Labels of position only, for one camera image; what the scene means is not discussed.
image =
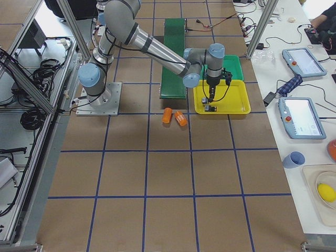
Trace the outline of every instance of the white bowl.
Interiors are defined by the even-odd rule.
[[[336,210],[336,200],[334,202],[328,202],[322,199],[321,195],[319,194],[319,191],[317,190],[317,187],[319,184],[327,184],[330,185],[336,192],[336,172],[322,172],[317,178],[316,178],[316,186],[315,189],[317,191],[317,195],[320,197],[320,199],[330,208]]]

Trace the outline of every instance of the tablet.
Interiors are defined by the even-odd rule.
[[[326,133],[310,98],[281,97],[281,120],[293,139],[325,139]]]
[[[289,68],[303,78],[327,74],[308,48],[285,49],[282,56]]]

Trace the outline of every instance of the blue cup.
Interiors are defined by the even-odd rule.
[[[285,168],[295,168],[305,163],[305,157],[301,152],[293,151],[283,160],[283,166]]]

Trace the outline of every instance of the tablet screen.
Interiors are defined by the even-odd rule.
[[[308,100],[286,100],[296,135],[322,135]]]
[[[297,66],[304,74],[318,74],[323,72],[317,62],[304,49],[289,50],[288,53],[296,61]]]

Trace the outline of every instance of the person's arm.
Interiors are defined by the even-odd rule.
[[[326,21],[327,18],[328,18],[327,16],[322,14],[322,15],[314,18],[310,23],[313,26],[313,28],[316,29],[320,24],[322,24],[324,21]]]

